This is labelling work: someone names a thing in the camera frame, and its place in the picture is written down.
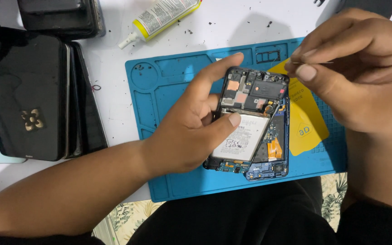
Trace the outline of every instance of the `phone battery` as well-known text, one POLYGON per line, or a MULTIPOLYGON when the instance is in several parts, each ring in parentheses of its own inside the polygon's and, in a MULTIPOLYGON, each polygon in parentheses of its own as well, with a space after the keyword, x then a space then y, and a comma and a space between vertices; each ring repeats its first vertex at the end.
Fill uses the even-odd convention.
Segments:
POLYGON ((250 162, 257 150, 270 119, 241 114, 238 128, 214 149, 212 157, 250 162))

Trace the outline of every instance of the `needle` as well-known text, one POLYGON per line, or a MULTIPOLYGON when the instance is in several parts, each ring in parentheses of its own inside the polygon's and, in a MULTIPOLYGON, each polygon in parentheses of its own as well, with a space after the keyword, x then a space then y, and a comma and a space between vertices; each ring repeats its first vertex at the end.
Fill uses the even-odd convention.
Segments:
MULTIPOLYGON (((305 64, 303 62, 292 62, 293 64, 305 64)), ((318 63, 318 64, 334 64, 333 62, 322 62, 322 63, 318 63)))

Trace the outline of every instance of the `forearm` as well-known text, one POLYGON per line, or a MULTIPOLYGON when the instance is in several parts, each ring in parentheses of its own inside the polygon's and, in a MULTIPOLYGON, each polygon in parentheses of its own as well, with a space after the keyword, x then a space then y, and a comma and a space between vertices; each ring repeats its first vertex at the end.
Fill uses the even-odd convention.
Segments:
POLYGON ((392 139, 373 140, 365 133, 356 133, 353 138, 349 134, 348 131, 350 194, 346 195, 343 208, 367 199, 392 206, 392 139), (355 148, 367 150, 358 152, 355 148))
POLYGON ((151 177, 141 167, 141 141, 70 160, 0 192, 0 235, 79 235, 151 177))

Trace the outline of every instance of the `glue tube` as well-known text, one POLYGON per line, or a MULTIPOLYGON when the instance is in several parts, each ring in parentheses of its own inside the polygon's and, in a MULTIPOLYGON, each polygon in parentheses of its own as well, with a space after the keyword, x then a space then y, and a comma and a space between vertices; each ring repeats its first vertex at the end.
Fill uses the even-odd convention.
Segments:
POLYGON ((201 3, 202 0, 156 0, 132 22, 133 32, 119 44, 119 48, 123 49, 137 39, 145 42, 151 40, 177 20, 198 9, 201 3))

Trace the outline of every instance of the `white tube nozzle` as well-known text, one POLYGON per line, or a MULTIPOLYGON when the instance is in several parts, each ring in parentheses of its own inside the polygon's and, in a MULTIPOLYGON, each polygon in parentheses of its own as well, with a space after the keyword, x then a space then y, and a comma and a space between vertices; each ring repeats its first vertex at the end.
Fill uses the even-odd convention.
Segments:
POLYGON ((137 40, 139 36, 137 35, 136 32, 133 32, 128 35, 128 37, 121 43, 119 43, 119 48, 124 49, 126 46, 128 46, 130 43, 134 42, 137 40))

